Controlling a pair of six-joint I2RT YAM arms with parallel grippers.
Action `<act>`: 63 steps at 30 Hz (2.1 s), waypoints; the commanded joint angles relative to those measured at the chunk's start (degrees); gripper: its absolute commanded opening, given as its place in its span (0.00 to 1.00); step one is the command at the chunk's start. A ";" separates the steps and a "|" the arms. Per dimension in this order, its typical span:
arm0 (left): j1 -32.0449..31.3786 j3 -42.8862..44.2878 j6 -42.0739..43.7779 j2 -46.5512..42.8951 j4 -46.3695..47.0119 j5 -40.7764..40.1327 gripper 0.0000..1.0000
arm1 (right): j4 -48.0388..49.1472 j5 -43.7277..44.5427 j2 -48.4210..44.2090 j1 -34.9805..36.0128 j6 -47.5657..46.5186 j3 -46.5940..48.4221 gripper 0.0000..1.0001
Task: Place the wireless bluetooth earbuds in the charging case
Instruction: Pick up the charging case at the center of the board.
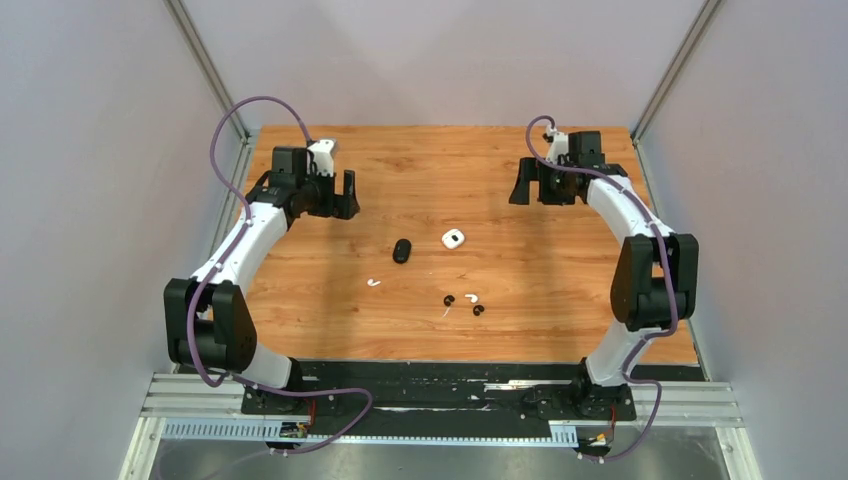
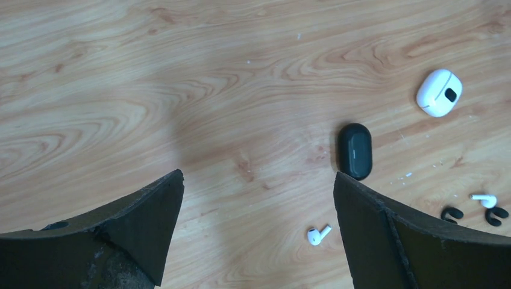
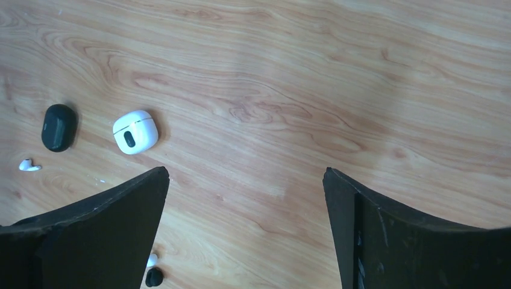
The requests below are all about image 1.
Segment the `white earbud charging case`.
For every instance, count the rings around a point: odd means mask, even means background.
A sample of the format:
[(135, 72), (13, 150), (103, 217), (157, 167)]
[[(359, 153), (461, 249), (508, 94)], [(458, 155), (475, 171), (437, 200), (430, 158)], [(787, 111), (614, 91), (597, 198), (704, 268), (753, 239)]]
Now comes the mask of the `white earbud charging case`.
[(455, 250), (462, 246), (465, 242), (465, 235), (459, 229), (450, 229), (445, 232), (441, 237), (441, 242), (443, 246), (448, 250)]

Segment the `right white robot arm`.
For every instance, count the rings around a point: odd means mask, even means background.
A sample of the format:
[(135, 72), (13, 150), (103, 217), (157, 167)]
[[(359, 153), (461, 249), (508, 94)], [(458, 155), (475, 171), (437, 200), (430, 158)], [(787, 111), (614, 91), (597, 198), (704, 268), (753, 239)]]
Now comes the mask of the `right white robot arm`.
[(546, 155), (532, 150), (519, 162), (509, 196), (527, 205), (533, 184), (544, 205), (582, 201), (617, 240), (620, 254), (610, 287), (613, 321), (585, 360), (587, 378), (571, 390), (571, 403), (584, 417), (596, 417), (611, 403), (608, 387), (630, 381), (643, 351), (672, 335), (694, 311), (699, 244), (691, 234), (667, 226), (635, 192), (626, 171), (606, 161), (597, 131), (564, 133), (546, 129)]

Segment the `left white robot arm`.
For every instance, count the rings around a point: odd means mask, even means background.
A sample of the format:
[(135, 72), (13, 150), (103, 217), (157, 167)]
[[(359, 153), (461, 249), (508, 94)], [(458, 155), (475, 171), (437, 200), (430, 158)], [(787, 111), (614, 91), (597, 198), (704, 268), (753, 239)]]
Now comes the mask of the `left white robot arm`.
[(333, 139), (275, 147), (270, 169), (246, 194), (248, 204), (223, 244), (191, 276), (171, 279), (163, 292), (170, 359), (266, 385), (268, 400), (283, 413), (305, 403), (300, 365), (260, 343), (245, 294), (295, 219), (306, 214), (348, 220), (359, 212), (354, 171), (345, 171), (342, 191), (335, 190), (337, 149)]

